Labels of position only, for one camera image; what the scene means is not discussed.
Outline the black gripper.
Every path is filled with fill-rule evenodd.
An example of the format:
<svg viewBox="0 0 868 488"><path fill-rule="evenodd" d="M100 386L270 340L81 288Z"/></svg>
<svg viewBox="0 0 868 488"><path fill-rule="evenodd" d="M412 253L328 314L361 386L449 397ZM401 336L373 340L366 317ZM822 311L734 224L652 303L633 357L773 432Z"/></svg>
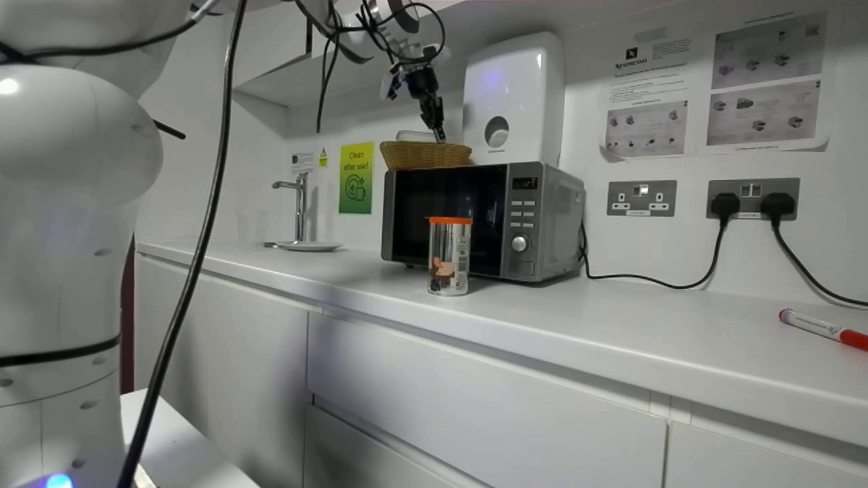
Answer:
<svg viewBox="0 0 868 488"><path fill-rule="evenodd" d="M408 89L422 102L422 120L438 142L446 139L446 112L441 97L441 79L434 74L438 48L424 48L418 58L393 55L386 97L393 101L400 89Z"/></svg>

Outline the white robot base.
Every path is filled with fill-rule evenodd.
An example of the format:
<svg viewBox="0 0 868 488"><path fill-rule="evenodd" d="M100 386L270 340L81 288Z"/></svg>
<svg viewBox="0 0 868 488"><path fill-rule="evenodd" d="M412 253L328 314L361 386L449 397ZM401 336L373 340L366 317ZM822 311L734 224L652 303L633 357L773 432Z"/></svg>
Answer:
<svg viewBox="0 0 868 488"><path fill-rule="evenodd" d="M221 0L0 0L0 488L130 488L123 277L167 124L141 105Z"/></svg>

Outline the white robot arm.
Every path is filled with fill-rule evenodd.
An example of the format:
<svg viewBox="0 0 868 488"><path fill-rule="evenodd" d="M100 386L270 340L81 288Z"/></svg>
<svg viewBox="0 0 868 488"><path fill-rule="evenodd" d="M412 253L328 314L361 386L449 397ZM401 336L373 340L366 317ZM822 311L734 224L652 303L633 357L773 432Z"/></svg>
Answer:
<svg viewBox="0 0 868 488"><path fill-rule="evenodd" d="M449 26L427 0L290 0L324 39L321 92L328 92L339 58L352 66L389 62L382 96L408 92L427 130L446 139L446 102L434 62L449 48Z"/></svg>

